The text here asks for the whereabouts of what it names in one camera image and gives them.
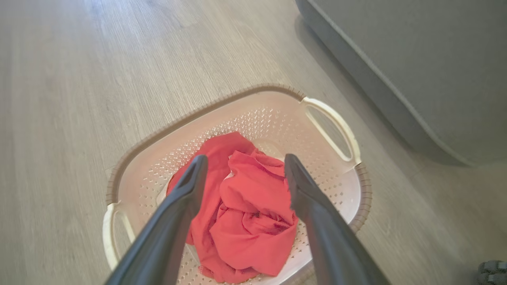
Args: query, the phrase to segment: red cloth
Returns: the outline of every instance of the red cloth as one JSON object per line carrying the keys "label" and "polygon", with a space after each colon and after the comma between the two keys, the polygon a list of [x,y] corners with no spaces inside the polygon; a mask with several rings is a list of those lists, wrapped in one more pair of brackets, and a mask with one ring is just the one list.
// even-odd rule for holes
{"label": "red cloth", "polygon": [[[207,140],[195,155],[201,154],[208,156],[208,174],[187,243],[195,245],[202,274],[228,283],[259,273],[278,275],[298,223],[283,162],[259,152],[237,132]],[[189,164],[174,175],[167,195]],[[234,176],[224,180],[231,171]]]}

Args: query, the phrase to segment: clothing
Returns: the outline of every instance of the clothing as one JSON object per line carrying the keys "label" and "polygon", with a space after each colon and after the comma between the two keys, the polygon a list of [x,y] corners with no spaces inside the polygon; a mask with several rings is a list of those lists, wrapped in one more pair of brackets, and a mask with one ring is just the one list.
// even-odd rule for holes
{"label": "clothing", "polygon": [[[259,273],[276,276],[291,252],[298,223],[283,162],[237,132],[207,140],[195,155],[200,154],[208,156],[208,174],[187,243],[196,247],[202,274],[228,283]],[[174,175],[167,194],[189,165]]]}

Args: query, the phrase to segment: laundry basket handle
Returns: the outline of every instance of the laundry basket handle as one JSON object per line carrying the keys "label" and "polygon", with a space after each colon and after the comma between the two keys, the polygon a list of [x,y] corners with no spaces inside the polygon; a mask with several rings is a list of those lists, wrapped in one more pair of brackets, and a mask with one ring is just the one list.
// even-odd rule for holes
{"label": "laundry basket handle", "polygon": [[106,285],[175,284],[190,222],[201,208],[208,158],[194,158],[121,259]]}
{"label": "laundry basket handle", "polygon": [[[345,120],[343,120],[342,116],[338,114],[333,108],[329,107],[327,104],[325,104],[322,101],[319,101],[317,99],[312,99],[305,97],[302,100],[302,103],[305,104],[307,108],[306,115],[308,118],[312,121],[312,123],[315,125],[315,127],[318,129],[320,134],[328,141],[328,143],[331,145],[331,147],[335,150],[336,153],[347,163],[350,164],[350,168],[354,168],[356,165],[361,163],[360,158],[360,151],[359,151],[359,145],[357,144],[357,141],[355,139],[354,133],[352,133],[352,130],[347,125]],[[316,110],[322,112],[327,118],[329,118],[334,125],[338,128],[342,136],[345,138],[345,141],[347,142],[347,146],[350,151],[350,157],[347,157],[343,151],[336,145],[336,143],[329,137],[329,135],[326,133],[326,131],[321,127],[321,125],[317,122],[317,120],[311,115],[311,113],[308,110],[308,107],[315,108]]]}
{"label": "laundry basket handle", "polygon": [[102,223],[102,242],[104,244],[105,258],[111,270],[116,267],[120,259],[115,240],[115,219],[118,216],[120,216],[123,221],[129,240],[131,242],[135,240],[134,231],[127,216],[122,211],[121,203],[111,203],[107,205],[107,211],[104,214]]}
{"label": "laundry basket handle", "polygon": [[389,285],[359,239],[300,160],[285,156],[291,208],[306,224],[318,284]]}

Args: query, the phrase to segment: red garment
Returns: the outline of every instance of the red garment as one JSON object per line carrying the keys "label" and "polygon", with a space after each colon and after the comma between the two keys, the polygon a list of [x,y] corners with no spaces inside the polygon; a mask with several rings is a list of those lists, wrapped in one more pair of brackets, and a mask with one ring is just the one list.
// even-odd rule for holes
{"label": "red garment", "polygon": [[[207,140],[195,155],[200,154],[208,156],[208,175],[187,243],[195,245],[202,274],[228,283],[259,273],[278,275],[298,223],[283,162],[259,152],[237,132]],[[174,175],[167,194],[189,164]],[[231,171],[234,176],[224,180]]]}

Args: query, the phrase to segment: wooden floor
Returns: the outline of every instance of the wooden floor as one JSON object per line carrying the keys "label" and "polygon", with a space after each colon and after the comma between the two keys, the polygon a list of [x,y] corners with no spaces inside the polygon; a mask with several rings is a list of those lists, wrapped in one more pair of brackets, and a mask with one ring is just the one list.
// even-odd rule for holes
{"label": "wooden floor", "polygon": [[393,284],[472,284],[481,261],[507,258],[507,165],[411,151],[293,0],[6,0],[0,16],[1,284],[103,283],[111,167],[175,118],[268,82],[355,132],[374,187],[358,235]]}

